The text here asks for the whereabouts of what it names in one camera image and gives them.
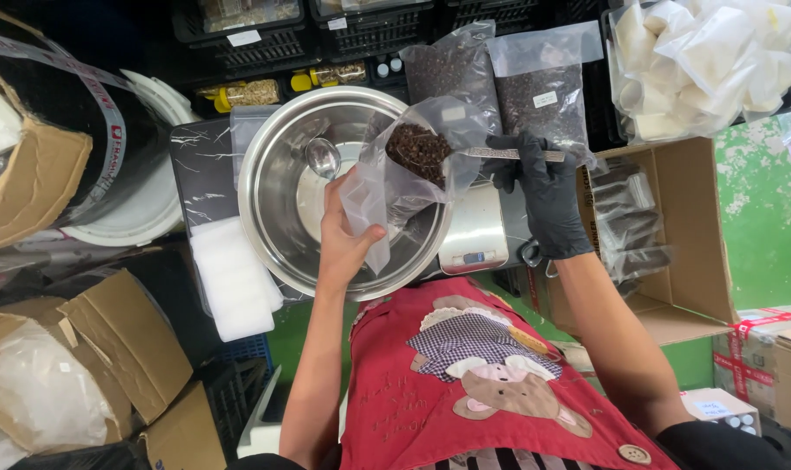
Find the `white bottle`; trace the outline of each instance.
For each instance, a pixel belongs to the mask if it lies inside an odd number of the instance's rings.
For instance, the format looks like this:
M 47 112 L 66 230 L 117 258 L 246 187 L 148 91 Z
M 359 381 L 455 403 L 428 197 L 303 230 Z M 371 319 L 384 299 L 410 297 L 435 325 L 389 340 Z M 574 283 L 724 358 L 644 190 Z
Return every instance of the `white bottle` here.
M 723 421 L 725 421 L 726 424 L 732 427 L 738 427 L 741 425 L 741 420 L 738 419 L 737 416 L 727 416 L 726 418 L 724 418 Z

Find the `stainless steel bowl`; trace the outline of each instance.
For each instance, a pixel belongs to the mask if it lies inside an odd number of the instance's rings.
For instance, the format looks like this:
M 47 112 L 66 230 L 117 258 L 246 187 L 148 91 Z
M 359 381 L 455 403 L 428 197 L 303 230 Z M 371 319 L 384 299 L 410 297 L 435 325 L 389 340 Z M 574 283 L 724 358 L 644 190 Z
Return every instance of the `stainless steel bowl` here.
M 286 103 L 259 129 L 239 175 L 239 212 L 257 255 L 284 283 L 314 295 L 320 261 L 319 223 L 327 181 L 308 168 L 298 147 L 300 135 L 328 120 L 323 136 L 340 150 L 340 170 L 346 172 L 358 159 L 369 119 L 379 114 L 394 120 L 406 108 L 379 91 L 336 86 Z M 378 276 L 362 268 L 349 284 L 348 300 L 374 299 L 413 280 L 439 251 L 451 216 L 452 204 L 432 204 L 405 230 L 390 232 L 390 262 Z

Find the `red apron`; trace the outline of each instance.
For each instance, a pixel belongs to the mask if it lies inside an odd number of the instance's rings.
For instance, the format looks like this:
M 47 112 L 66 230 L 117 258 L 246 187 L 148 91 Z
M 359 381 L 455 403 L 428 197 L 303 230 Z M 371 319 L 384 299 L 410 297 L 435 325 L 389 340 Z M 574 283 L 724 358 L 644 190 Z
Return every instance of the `red apron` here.
M 350 336 L 341 469 L 407 470 L 493 447 L 619 470 L 677 468 L 469 279 L 390 297 L 361 305 Z

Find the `green floor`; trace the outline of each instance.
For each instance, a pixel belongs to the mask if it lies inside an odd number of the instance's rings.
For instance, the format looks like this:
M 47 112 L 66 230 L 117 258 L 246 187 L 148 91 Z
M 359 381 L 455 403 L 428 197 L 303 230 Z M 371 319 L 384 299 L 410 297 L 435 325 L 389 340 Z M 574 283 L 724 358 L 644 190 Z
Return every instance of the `green floor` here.
M 721 221 L 737 309 L 791 305 L 791 163 L 773 119 L 730 128 L 714 140 L 721 200 Z M 546 339 L 569 339 L 518 299 L 491 282 L 488 273 L 474 276 L 522 314 Z M 344 309 L 344 331 L 357 305 Z M 311 304 L 285 307 L 275 314 L 268 333 L 275 364 L 283 372 L 278 394 L 290 387 L 305 339 Z M 711 339 L 696 339 L 663 348 L 680 388 L 713 385 Z M 349 379 L 349 349 L 344 348 L 344 386 Z

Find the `black nitrile glove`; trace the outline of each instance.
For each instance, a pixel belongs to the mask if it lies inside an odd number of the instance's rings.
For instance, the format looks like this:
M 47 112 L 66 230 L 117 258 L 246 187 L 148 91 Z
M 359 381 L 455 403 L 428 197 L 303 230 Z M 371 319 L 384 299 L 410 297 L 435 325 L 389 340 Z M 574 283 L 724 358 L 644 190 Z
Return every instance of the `black nitrile glove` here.
M 517 149 L 520 161 L 495 159 L 483 165 L 483 175 L 494 174 L 494 187 L 506 193 L 520 181 L 526 197 L 529 231 L 540 244 L 544 259 L 567 259 L 593 251 L 578 215 L 575 197 L 575 157 L 546 161 L 543 151 L 558 151 L 545 139 L 528 132 L 517 137 L 489 135 L 486 145 L 496 150 Z

